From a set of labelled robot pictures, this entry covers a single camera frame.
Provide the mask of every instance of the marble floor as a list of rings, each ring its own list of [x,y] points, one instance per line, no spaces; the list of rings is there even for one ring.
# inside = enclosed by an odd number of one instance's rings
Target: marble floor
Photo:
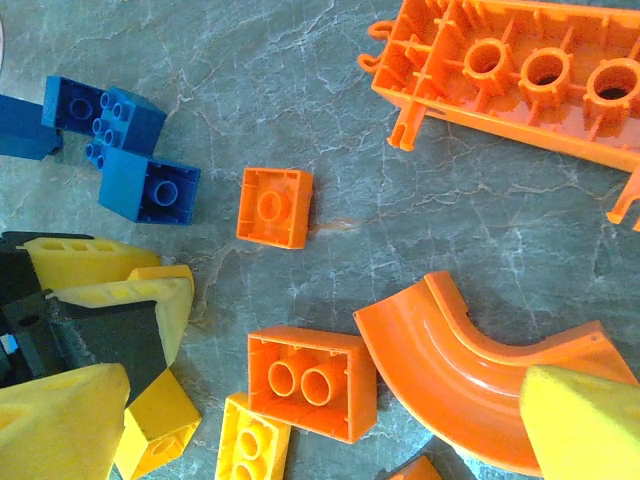
[[[634,0],[585,1],[636,7]],[[45,77],[117,85],[169,112],[156,154],[202,169],[193,225],[136,225],[97,203],[87,139],[42,162],[0,159],[0,230],[85,232],[194,269],[176,376],[203,415],[150,479],[214,476],[225,398],[247,389],[246,335],[287,324],[357,333],[352,312],[449,270],[477,327],[527,344],[599,319],[640,375],[640,234],[605,213],[628,174],[427,119],[413,152],[356,58],[400,0],[0,0],[0,92],[42,102]],[[302,251],[239,241],[246,166],[313,172]],[[379,382],[353,446],[296,430],[286,478],[372,479],[425,448],[442,478],[525,478],[458,456]]]

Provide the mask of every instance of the blue building block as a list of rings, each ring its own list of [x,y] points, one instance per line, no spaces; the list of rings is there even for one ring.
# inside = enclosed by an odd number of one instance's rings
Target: blue building block
[[[199,168],[98,142],[87,145],[87,157],[102,172],[99,202],[103,207],[138,223],[191,223]]]
[[[93,121],[102,115],[104,90],[65,77],[47,77],[42,124],[93,136]]]
[[[153,155],[167,114],[146,98],[111,87],[100,97],[102,116],[93,122],[96,139],[108,147]]]
[[[42,160],[62,148],[60,134],[41,117],[41,105],[0,95],[0,155]]]

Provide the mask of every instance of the plastic toy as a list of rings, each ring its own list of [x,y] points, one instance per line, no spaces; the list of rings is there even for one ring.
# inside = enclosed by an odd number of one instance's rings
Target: plastic toy
[[[249,408],[355,443],[377,421],[376,369],[357,336],[284,326],[250,333]]]
[[[87,157],[102,171],[103,207],[138,223],[191,223],[200,169],[95,142]]]
[[[378,371],[405,408],[443,440],[491,465],[540,476],[518,411],[527,367],[552,364],[638,385],[600,322],[520,347],[485,337],[467,312],[449,273],[436,272],[354,316]]]
[[[607,218],[611,223],[621,223],[629,209],[631,204],[640,199],[640,169],[631,174],[631,178],[627,182],[627,185],[622,190],[618,201],[614,205],[613,209],[607,213]],[[636,220],[633,227],[636,232],[640,232],[640,218]]]
[[[97,143],[143,156],[153,155],[167,114],[146,98],[116,87],[100,97],[102,116],[93,121]]]
[[[62,148],[58,132],[40,124],[42,106],[0,95],[0,155],[42,160]]]
[[[249,410],[246,393],[224,405],[216,480],[282,480],[291,426]]]
[[[441,477],[436,469],[433,468],[429,459],[422,456],[387,477],[387,480],[441,480]]]
[[[200,414],[169,369],[125,410],[125,430],[115,456],[124,480],[175,460],[200,424]]]
[[[102,115],[103,93],[65,77],[47,77],[42,125],[93,136],[93,121]]]
[[[300,249],[307,240],[313,175],[302,170],[246,168],[237,237]]]
[[[412,150],[425,115],[633,172],[640,166],[640,12],[511,0],[404,0],[361,55],[401,109]]]

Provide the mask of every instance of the yellow building block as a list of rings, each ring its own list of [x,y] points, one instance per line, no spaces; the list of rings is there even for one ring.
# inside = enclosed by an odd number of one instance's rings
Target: yellow building block
[[[290,434],[291,425],[251,412],[246,393],[227,397],[216,480],[281,480]]]
[[[135,268],[129,275],[129,280],[155,280],[157,278],[188,278],[191,282],[191,289],[194,292],[196,290],[193,273],[188,265]]]
[[[169,369],[125,411],[115,463],[124,480],[175,460],[200,424],[200,414]]]

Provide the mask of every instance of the orange brick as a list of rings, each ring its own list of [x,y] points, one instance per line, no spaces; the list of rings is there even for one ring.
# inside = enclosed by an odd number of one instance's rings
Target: orange brick
[[[376,368],[358,336],[285,326],[250,333],[249,408],[354,443],[377,421]]]
[[[236,236],[280,248],[304,248],[313,175],[302,170],[246,168]]]

